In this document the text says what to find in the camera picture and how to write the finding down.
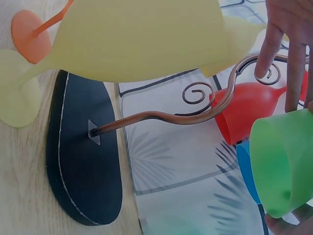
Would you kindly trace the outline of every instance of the plastic cup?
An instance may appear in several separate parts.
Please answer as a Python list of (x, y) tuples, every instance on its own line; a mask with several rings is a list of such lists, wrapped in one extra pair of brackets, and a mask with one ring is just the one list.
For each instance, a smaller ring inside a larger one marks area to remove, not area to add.
[(280, 218), (313, 198), (313, 115), (298, 110), (255, 121), (250, 158), (265, 210)]
[(237, 145), (237, 160), (239, 164), (239, 169), (241, 171), (242, 177), (248, 188), (248, 191), (253, 198), (253, 200), (260, 204), (260, 198), (258, 192), (255, 188), (253, 175), (252, 175), (252, 168), (250, 162), (250, 141), (242, 142), (241, 144)]

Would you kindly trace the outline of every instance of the finger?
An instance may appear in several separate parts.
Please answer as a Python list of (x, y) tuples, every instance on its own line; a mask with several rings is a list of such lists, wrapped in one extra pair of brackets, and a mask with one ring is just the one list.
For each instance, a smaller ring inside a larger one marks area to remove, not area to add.
[(283, 31), (281, 31), (277, 26), (270, 22), (268, 23), (266, 36), (254, 70), (254, 75), (257, 78), (260, 79), (264, 77), (268, 72), (275, 55), (279, 51), (283, 35)]
[(308, 109), (309, 109), (309, 111), (311, 112), (311, 114), (313, 114), (313, 101), (311, 101), (311, 102), (308, 104)]
[(287, 94), (285, 111), (297, 110), (305, 71), (306, 46), (290, 42), (287, 62)]
[(307, 96), (305, 98), (304, 107), (307, 108), (308, 104), (313, 100), (313, 48), (310, 49), (310, 62), (308, 72), (308, 88)]
[(266, 220), (266, 224), (268, 225), (268, 228), (275, 235), (287, 234), (295, 228), (295, 225), (286, 222), (282, 218), (274, 219), (270, 217), (268, 214), (265, 215), (265, 220)]
[(304, 204), (303, 206), (295, 209), (292, 214), (299, 220), (299, 222), (304, 222), (308, 218), (310, 218), (313, 215), (313, 208), (308, 205)]

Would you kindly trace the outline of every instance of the human hand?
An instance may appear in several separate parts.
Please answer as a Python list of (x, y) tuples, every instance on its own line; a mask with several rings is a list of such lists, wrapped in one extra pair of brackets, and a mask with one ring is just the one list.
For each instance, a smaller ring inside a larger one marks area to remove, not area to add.
[(290, 224), (282, 218), (274, 219), (266, 214), (265, 219), (268, 228), (275, 235), (312, 235), (313, 208), (308, 204), (304, 204), (292, 213), (299, 220), (298, 225)]
[[(313, 0), (266, 0), (268, 26), (255, 68), (255, 76), (266, 75), (279, 51), (284, 33), (289, 37), (287, 96), (285, 111), (297, 109), (305, 71), (306, 46), (313, 46)], [(310, 50), (308, 91), (305, 108), (313, 100), (313, 49)]]

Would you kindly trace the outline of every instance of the copper metal rod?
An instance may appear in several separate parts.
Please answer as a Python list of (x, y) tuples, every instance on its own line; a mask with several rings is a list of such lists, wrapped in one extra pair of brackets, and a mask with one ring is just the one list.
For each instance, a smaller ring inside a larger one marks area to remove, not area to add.
[[(218, 114), (220, 114), (229, 105), (234, 94), (237, 76), (240, 75), (247, 66), (249, 66), (252, 63), (255, 63), (257, 61), (258, 55), (259, 54), (247, 56), (246, 58), (244, 58), (243, 60), (241, 60), (235, 65), (235, 67), (232, 69), (229, 75), (228, 86), (227, 86), (227, 90), (226, 90), (224, 97), (212, 109), (209, 109), (205, 112), (192, 115), (192, 116), (172, 115), (172, 114), (156, 112), (156, 111), (142, 112), (142, 113), (131, 115), (129, 117), (125, 117), (123, 119), (111, 122), (109, 124), (94, 128), (89, 131), (89, 136), (95, 137), (95, 136), (104, 134), (106, 132), (116, 130), (116, 129), (131, 125), (131, 124), (143, 121), (143, 120), (148, 120), (148, 119), (157, 119), (157, 120), (161, 120), (167, 123), (178, 124), (178, 125), (193, 125), (193, 124), (198, 124), (198, 123), (208, 121), (214, 118), (215, 116), (217, 116)], [(288, 57), (284, 55), (276, 55), (274, 60), (286, 63), (288, 60)]]

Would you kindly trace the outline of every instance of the patterned cloth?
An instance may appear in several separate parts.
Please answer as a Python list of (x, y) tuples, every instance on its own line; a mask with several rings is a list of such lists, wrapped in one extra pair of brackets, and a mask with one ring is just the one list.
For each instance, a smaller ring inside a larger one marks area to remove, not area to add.
[[(264, 1), (220, 0), (224, 15), (252, 23), (266, 23)], [(262, 32), (251, 52), (259, 51)], [(279, 52), (287, 55), (288, 44)], [(286, 85), (287, 65), (275, 62), (282, 73), (273, 85)], [(257, 82), (255, 64), (248, 66), (237, 83)], [(155, 80), (121, 83), (119, 94), (123, 117), (144, 111), (191, 113), (207, 103), (186, 104), (181, 93), (196, 81), (210, 83), (214, 89), (227, 87), (232, 68), (205, 78), (200, 70), (182, 72)], [(273, 67), (269, 80), (278, 73)], [(210, 90), (199, 85), (207, 94)], [(274, 114), (283, 113), (286, 94), (278, 101)], [(197, 94), (187, 98), (196, 100)], [(125, 128), (139, 219), (145, 235), (268, 235), (264, 209), (250, 197), (236, 160), (236, 146), (224, 141), (215, 120), (180, 126), (147, 120)], [(291, 215), (286, 219), (297, 224)]]

